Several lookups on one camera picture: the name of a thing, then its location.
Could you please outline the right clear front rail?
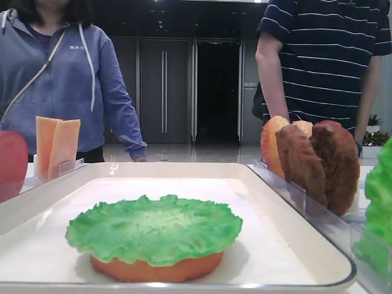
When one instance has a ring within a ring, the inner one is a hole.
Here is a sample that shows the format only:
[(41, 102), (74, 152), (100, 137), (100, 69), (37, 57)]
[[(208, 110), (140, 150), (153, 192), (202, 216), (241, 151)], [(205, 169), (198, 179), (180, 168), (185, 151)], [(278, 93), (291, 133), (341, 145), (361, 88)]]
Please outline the right clear front rail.
[(266, 181), (274, 191), (291, 204), (333, 244), (348, 254), (357, 265), (358, 293), (391, 293), (391, 245), (370, 232), (366, 226), (364, 182), (372, 166), (360, 167), (360, 181), (353, 206), (338, 217), (303, 193), (302, 188), (286, 183), (255, 160), (249, 167)]

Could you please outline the thin brown meat patty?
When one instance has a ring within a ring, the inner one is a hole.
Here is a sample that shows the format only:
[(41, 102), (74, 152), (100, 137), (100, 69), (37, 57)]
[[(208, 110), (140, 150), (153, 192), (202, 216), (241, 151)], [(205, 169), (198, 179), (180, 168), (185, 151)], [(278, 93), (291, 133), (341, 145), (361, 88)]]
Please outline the thin brown meat patty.
[(286, 182), (300, 186), (309, 197), (326, 207), (326, 175), (310, 137), (299, 127), (289, 124), (276, 132), (276, 141)]

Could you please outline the dark brown meat patty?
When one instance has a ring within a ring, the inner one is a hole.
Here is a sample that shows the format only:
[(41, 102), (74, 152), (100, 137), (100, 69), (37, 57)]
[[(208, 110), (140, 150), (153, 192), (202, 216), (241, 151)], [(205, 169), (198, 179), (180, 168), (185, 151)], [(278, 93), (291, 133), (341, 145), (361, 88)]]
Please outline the dark brown meat patty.
[(325, 171), (327, 208), (342, 216), (353, 205), (360, 176), (354, 137), (340, 123), (325, 120), (313, 125), (311, 143)]

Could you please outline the right orange cheese slice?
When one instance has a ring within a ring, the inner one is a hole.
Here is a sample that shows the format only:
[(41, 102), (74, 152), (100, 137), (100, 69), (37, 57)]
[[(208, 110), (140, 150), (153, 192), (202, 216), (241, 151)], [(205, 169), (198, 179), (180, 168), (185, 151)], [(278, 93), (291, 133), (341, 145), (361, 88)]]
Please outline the right orange cheese slice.
[(80, 124), (79, 119), (60, 120), (57, 123), (53, 136), (48, 180), (55, 179), (64, 170), (75, 167)]

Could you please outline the golden bun half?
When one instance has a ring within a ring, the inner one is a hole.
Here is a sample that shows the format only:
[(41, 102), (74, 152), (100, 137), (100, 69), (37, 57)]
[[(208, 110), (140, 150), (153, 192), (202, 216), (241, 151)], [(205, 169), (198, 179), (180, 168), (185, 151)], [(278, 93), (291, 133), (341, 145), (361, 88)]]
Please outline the golden bun half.
[(292, 125), (299, 127), (300, 130), (302, 130), (308, 138), (312, 136), (313, 123), (299, 120), (292, 122)]

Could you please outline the clear rail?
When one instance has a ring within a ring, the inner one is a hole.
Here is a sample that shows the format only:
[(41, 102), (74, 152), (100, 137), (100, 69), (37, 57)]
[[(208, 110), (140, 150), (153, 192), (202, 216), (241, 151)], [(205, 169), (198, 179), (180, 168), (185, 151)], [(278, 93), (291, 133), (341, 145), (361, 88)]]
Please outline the clear rail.
[(266, 181), (274, 191), (291, 204), (333, 244), (348, 254), (357, 265), (358, 293), (391, 293), (391, 245), (370, 232), (366, 226), (364, 182), (372, 166), (360, 167), (360, 181), (353, 206), (338, 217), (303, 193), (302, 188), (286, 183), (255, 160), (249, 167)]
[(75, 162), (65, 162), (59, 166), (51, 169), (47, 173), (38, 175), (36, 164), (28, 165), (28, 173), (32, 168), (34, 173), (30, 177), (26, 177), (24, 180), (11, 181), (8, 183), (1, 184), (1, 203), (4, 203), (27, 190), (31, 190), (35, 187), (39, 187), (45, 183), (64, 176), (78, 168), (85, 166), (84, 159), (76, 160)]

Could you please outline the person in striped shirt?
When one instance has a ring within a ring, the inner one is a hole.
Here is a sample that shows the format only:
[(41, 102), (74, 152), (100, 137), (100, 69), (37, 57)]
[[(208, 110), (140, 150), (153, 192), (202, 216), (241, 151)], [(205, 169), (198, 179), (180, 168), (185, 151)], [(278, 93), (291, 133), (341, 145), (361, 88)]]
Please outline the person in striped shirt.
[(389, 1), (270, 1), (257, 28), (263, 99), (254, 116), (336, 121), (362, 144), (391, 53), (389, 9)]

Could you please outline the orange cheese slice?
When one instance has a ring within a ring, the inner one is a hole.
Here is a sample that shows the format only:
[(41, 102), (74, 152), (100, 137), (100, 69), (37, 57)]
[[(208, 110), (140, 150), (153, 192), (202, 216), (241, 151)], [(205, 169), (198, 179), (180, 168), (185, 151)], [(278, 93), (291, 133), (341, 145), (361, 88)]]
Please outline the orange cheese slice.
[(60, 119), (36, 117), (36, 143), (37, 143), (37, 173), (47, 177), (53, 137)]
[(57, 123), (53, 136), (48, 180), (55, 179), (64, 170), (75, 167), (80, 124), (79, 119), (60, 120)]

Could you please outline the sesame bun top half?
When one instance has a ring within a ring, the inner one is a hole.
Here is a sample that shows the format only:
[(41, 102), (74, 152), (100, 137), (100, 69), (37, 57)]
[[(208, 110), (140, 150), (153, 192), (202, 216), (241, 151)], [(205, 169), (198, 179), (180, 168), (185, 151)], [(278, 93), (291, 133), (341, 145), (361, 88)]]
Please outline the sesame bun top half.
[(261, 154), (267, 167), (283, 179), (285, 177), (279, 160), (276, 132), (287, 125), (289, 125), (289, 121), (286, 118), (273, 116), (264, 125), (260, 139)]

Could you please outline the flat green lettuce leaf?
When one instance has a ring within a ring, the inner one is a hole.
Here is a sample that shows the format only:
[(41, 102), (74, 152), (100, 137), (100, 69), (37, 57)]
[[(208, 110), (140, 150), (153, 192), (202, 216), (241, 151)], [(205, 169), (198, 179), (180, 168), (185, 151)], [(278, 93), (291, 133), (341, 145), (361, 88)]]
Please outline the flat green lettuce leaf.
[(101, 262), (118, 259), (154, 267), (223, 252), (239, 236), (243, 219), (225, 203), (165, 195), (151, 200), (100, 202), (70, 220), (70, 247)]

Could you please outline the bun bottom under lettuce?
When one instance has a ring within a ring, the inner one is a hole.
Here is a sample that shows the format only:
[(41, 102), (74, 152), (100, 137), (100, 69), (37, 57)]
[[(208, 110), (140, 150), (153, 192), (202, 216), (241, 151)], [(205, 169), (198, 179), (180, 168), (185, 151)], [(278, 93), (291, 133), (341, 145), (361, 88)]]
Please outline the bun bottom under lettuce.
[(120, 282), (172, 282), (180, 283), (198, 279), (212, 273), (222, 261), (223, 252), (200, 258), (187, 258), (172, 266), (152, 266), (137, 260), (128, 264), (114, 258), (109, 263), (91, 256), (92, 267)]

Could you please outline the left orange cheese slice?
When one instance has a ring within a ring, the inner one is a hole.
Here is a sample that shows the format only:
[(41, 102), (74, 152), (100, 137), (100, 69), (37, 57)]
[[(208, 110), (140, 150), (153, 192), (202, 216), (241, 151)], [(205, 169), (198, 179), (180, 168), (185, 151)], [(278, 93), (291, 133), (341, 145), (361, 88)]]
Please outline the left orange cheese slice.
[(37, 143), (37, 173), (47, 177), (53, 137), (60, 119), (36, 117), (36, 143)]

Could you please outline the person in blue hoodie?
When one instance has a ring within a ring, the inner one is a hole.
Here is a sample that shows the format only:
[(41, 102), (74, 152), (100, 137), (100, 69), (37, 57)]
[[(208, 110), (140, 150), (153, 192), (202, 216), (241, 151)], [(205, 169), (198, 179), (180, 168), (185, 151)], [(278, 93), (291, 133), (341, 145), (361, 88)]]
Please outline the person in blue hoodie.
[(81, 122), (77, 157), (104, 161), (109, 126), (135, 162), (146, 160), (137, 112), (111, 39), (88, 1), (12, 1), (1, 12), (1, 129), (37, 152), (38, 116)]

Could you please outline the left red tomato slice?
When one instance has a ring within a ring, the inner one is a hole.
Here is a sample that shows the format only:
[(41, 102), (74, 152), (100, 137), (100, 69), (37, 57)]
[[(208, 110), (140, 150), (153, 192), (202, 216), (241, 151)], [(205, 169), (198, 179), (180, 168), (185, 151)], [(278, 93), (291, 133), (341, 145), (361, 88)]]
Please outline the left red tomato slice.
[(1, 185), (24, 180), (28, 168), (28, 147), (14, 131), (1, 131)]

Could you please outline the upright green lettuce leaf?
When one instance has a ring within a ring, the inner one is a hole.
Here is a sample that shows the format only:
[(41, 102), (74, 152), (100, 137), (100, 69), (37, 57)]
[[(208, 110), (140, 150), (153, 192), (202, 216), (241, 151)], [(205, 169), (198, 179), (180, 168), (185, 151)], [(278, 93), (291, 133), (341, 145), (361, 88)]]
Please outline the upright green lettuce leaf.
[(391, 140), (384, 144), (378, 158), (364, 185), (365, 197), (370, 201), (366, 210), (366, 231), (353, 245), (353, 251), (386, 277), (391, 269)]

